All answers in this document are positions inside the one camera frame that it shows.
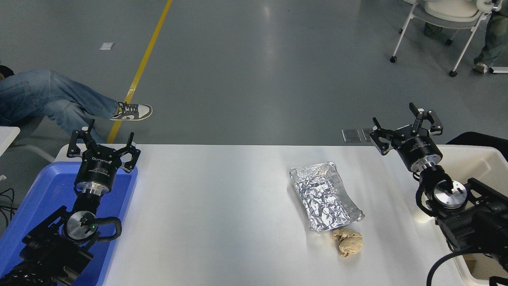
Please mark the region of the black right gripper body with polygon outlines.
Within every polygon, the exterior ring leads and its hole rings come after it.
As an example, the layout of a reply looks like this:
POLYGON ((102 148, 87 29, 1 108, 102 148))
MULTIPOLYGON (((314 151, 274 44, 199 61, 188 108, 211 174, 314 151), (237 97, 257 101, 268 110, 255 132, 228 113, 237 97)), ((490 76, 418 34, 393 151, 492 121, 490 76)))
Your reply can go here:
POLYGON ((415 135, 411 135, 411 132, 412 126, 398 128, 391 141, 391 146, 398 152, 404 165, 421 167, 430 162, 438 164, 443 154, 430 138, 429 131, 419 127, 415 135))

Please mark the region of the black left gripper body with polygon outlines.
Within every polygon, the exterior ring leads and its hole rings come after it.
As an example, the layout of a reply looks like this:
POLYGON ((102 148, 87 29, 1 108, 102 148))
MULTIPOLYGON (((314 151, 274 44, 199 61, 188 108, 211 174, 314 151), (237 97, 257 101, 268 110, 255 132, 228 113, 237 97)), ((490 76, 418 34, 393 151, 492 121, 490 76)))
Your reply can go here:
POLYGON ((82 163, 75 179, 77 188, 92 183, 112 188, 116 173, 121 165, 119 155, 113 148, 99 145, 98 150, 88 149, 82 154, 82 163))

